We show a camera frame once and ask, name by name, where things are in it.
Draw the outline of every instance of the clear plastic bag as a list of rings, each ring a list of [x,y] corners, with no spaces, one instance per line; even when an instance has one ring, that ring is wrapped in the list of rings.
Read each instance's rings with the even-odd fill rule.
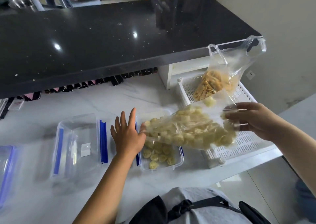
[[[266,52],[265,39],[257,36],[248,37],[235,48],[220,50],[213,44],[208,48],[211,62],[193,94],[196,101],[203,100],[222,89],[229,94],[234,92],[244,71],[260,54]]]
[[[231,146],[239,123],[225,118],[225,112],[237,111],[225,90],[202,101],[192,103],[171,116],[145,121],[141,131],[147,139],[176,146],[208,150],[213,146]]]

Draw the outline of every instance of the floor grout line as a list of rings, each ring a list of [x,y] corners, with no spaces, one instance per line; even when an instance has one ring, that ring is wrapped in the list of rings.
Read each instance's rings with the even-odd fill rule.
[[[260,192],[262,198],[264,199],[264,201],[267,203],[267,201],[265,200],[264,196],[262,195],[260,189],[258,188],[257,184],[255,183],[255,181],[253,180],[253,178],[251,177],[250,173],[247,171],[248,175],[250,176],[251,180],[254,182],[255,186],[257,187],[258,191]],[[274,212],[272,211],[271,207],[269,206],[269,204],[267,203],[267,206],[269,207],[269,209],[271,210],[273,216],[275,217],[276,221],[279,223],[279,220],[277,219],[277,217],[275,216]]]

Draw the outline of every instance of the black countertop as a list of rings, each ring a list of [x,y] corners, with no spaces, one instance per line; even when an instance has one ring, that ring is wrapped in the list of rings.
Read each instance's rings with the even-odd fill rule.
[[[146,0],[0,17],[0,98],[208,55],[260,35],[216,0]]]

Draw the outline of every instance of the electrical outlet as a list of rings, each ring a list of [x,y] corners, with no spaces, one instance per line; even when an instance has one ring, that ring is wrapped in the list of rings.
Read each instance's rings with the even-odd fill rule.
[[[249,70],[249,72],[246,74],[246,77],[251,80],[255,77],[255,74],[253,73],[253,71]]]

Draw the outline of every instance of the clear plastic container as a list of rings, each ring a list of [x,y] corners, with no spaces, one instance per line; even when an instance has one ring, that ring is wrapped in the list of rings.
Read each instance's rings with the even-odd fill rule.
[[[0,209],[8,196],[16,162],[14,146],[0,146]]]
[[[147,121],[151,120],[152,118],[160,118],[162,116],[170,116],[172,112],[168,109],[160,109],[159,111],[150,112],[150,113],[140,113],[136,115],[135,118],[135,128],[139,132],[140,125]],[[184,161],[184,153],[183,149],[180,146],[171,145],[174,150],[174,158],[176,159],[176,164],[169,166],[167,162],[159,163],[157,169],[149,169],[149,163],[151,162],[150,158],[143,157],[143,150],[136,156],[137,166],[140,166],[142,171],[156,171],[156,170],[166,170],[166,169],[175,169],[178,166],[181,166]]]
[[[77,182],[107,162],[106,123],[95,114],[67,118],[58,124],[52,177]]]

